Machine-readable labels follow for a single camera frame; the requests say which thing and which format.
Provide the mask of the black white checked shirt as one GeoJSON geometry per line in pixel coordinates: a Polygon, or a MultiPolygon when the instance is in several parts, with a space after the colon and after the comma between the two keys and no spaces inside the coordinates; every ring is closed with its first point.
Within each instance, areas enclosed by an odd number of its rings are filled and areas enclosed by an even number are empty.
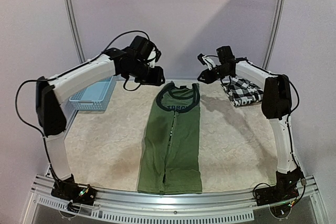
{"type": "Polygon", "coordinates": [[[221,80],[221,86],[234,107],[261,103],[263,100],[263,90],[245,78],[229,77],[228,82],[221,80]]]}

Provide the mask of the green garment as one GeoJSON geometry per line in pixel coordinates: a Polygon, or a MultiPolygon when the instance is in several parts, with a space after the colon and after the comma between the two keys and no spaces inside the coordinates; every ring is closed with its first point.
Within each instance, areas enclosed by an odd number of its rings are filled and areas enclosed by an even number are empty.
{"type": "Polygon", "coordinates": [[[137,190],[199,194],[200,89],[170,82],[155,97],[144,133],[137,190]]]}

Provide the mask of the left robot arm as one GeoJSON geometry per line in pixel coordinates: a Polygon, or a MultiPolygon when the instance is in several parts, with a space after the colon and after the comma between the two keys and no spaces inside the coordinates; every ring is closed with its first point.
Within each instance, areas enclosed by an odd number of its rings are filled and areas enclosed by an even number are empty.
{"type": "Polygon", "coordinates": [[[64,143],[67,119],[61,105],[77,92],[112,76],[128,80],[133,77],[140,85],[160,86],[165,82],[163,68],[157,65],[161,51],[149,37],[135,36],[123,49],[107,46],[84,63],[48,79],[36,82],[36,113],[43,130],[46,151],[57,190],[67,200],[78,195],[78,188],[69,179],[71,171],[64,143]]]}

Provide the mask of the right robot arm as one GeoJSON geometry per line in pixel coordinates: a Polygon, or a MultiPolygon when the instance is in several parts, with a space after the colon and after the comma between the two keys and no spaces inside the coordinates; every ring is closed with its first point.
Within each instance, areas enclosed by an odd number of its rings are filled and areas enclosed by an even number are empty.
{"type": "Polygon", "coordinates": [[[271,190],[271,196],[276,201],[282,201],[304,178],[295,157],[291,133],[291,114],[295,110],[292,107],[291,89],[294,86],[285,74],[271,73],[245,57],[235,57],[230,46],[219,47],[216,52],[215,58],[219,64],[212,60],[212,55],[197,56],[199,62],[207,67],[197,79],[211,84],[226,77],[230,80],[242,77],[262,88],[261,110],[273,130],[278,157],[276,185],[271,190]]]}

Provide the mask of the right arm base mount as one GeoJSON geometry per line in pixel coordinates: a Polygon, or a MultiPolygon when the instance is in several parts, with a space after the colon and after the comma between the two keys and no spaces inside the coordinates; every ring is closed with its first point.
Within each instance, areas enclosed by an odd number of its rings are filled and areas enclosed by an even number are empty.
{"type": "Polygon", "coordinates": [[[300,182],[303,186],[302,193],[299,193],[297,183],[294,182],[290,182],[287,188],[282,187],[283,184],[270,186],[267,183],[259,183],[252,190],[253,198],[257,206],[285,203],[287,207],[292,208],[303,198],[306,192],[306,179],[303,178],[300,182]]]}

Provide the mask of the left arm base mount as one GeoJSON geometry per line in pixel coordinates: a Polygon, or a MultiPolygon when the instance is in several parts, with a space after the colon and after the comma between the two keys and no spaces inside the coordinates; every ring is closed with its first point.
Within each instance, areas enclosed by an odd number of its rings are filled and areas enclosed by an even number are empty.
{"type": "Polygon", "coordinates": [[[73,174],[71,174],[69,178],[54,183],[51,195],[68,201],[67,211],[78,213],[81,205],[93,206],[97,192],[89,184],[76,183],[73,174]]]}

